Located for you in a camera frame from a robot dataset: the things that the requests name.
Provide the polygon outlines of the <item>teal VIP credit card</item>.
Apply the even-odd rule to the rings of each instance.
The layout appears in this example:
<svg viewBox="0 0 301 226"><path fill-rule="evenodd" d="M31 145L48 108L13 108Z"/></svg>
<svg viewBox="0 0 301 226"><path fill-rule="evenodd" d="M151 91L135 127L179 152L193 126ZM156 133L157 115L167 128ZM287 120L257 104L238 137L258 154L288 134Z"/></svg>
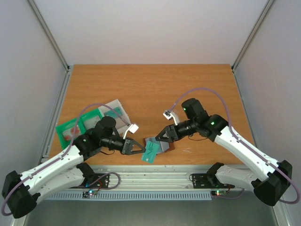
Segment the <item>teal VIP credit card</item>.
<svg viewBox="0 0 301 226"><path fill-rule="evenodd" d="M159 148L160 148L160 145L158 143L148 141L146 143L145 152L143 153L141 160L143 162L153 164Z"/></svg>

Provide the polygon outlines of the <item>brown leather card holder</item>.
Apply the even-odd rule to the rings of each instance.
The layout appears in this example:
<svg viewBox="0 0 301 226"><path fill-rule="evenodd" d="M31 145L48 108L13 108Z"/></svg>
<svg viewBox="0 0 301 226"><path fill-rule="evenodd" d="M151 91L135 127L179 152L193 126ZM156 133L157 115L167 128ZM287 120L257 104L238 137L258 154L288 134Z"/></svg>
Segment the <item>brown leather card holder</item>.
<svg viewBox="0 0 301 226"><path fill-rule="evenodd" d="M168 149L167 152L172 151L175 149L174 144L173 143L169 143L170 148Z"/></svg>

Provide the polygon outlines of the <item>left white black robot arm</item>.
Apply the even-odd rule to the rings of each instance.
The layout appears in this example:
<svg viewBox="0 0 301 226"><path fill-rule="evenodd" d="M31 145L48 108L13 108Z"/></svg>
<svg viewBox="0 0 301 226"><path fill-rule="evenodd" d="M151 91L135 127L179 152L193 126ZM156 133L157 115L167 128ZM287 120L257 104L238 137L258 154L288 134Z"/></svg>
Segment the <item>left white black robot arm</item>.
<svg viewBox="0 0 301 226"><path fill-rule="evenodd" d="M100 153L103 147L119 151L122 155L145 152L145 148L134 139L121 137L116 121L104 116L93 128L46 162L20 174L15 170L8 173L1 192L4 198L2 215L21 218L53 193L71 187L92 186L96 176L85 161Z"/></svg>

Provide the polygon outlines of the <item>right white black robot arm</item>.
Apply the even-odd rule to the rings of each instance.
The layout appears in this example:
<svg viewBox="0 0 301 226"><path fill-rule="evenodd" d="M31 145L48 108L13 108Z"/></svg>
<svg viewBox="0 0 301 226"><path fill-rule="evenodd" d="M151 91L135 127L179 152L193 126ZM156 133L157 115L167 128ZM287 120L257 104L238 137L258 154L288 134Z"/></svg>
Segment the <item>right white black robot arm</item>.
<svg viewBox="0 0 301 226"><path fill-rule="evenodd" d="M291 184L292 165L261 152L229 126L224 118L217 114L208 115L197 99L190 98L181 106L188 119L166 126L155 139L173 143L198 133L222 146L240 159L249 171L217 162L206 173L208 183L215 187L228 184L252 191L264 204L275 206Z"/></svg>

